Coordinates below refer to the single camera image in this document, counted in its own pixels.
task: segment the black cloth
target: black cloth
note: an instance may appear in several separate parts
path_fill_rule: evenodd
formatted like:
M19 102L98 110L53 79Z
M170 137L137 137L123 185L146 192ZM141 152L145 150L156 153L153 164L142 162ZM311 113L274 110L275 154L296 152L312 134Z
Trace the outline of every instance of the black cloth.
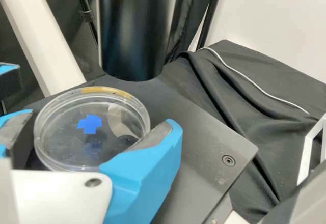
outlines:
M177 0L173 13L166 61L186 51L202 21L210 0Z
M164 69L161 79L258 146L230 190L234 209L256 223L296 188L304 137L326 111L326 85L229 41L211 48L270 94L310 113L265 96L209 50L182 53ZM311 168L319 164L320 148L317 138Z

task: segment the blue clamp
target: blue clamp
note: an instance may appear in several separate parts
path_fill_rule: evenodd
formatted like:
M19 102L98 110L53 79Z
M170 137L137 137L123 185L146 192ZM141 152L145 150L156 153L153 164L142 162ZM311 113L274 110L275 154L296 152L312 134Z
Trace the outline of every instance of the blue clamp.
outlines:
M171 131L156 145L127 150L100 165L113 183L104 224L146 224L157 213L181 162L182 128L170 119L166 123Z
M11 113L5 116L0 117L0 129L5 125L5 123L10 120L11 118L22 115L22 114L30 114L32 112L31 109L24 109L21 111L17 111L15 113ZM6 156L6 146L3 144L3 142L0 142L0 158L4 158Z
M19 65L0 63L0 75L3 75L15 69L19 69Z

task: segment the screw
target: screw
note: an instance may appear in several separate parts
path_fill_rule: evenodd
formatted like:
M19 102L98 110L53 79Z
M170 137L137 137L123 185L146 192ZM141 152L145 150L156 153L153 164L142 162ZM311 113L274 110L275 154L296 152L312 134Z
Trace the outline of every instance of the screw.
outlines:
M102 181L100 179L92 178L92 179L88 180L87 182L85 182L85 186L86 187L97 187L101 183L102 183Z
M222 157L222 162L229 167L235 166L235 159L230 155L224 155Z

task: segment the petri dish lid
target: petri dish lid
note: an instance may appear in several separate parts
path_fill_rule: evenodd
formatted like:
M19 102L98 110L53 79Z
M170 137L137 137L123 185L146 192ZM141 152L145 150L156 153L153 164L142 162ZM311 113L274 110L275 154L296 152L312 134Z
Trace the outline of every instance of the petri dish lid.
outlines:
M109 87L85 87L50 101L34 124L34 147L53 171L97 171L150 131L144 105Z

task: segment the black cable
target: black cable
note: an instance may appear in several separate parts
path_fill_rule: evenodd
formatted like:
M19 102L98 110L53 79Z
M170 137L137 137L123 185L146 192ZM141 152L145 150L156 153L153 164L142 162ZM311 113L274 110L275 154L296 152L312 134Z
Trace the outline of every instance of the black cable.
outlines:
M204 47L204 45L205 45L206 38L207 38L207 35L208 35L208 31L209 31L209 28L210 28L210 24L211 24L213 16L214 16L216 6L218 5L218 1L219 0L210 0L209 1L209 6L207 8L205 20L204 20L204 23L203 23L202 31L200 32L200 36L199 36L199 40L198 40L198 43L197 43L196 50L198 50L199 48Z
M95 40L95 44L96 46L98 45L98 40L97 40L97 31L96 31L96 27L93 21L93 12L92 9L88 3L88 0L79 0L80 5L81 5L81 9L83 10L81 12L81 15L84 19L87 20L90 29L91 29L91 33L93 35L93 38Z

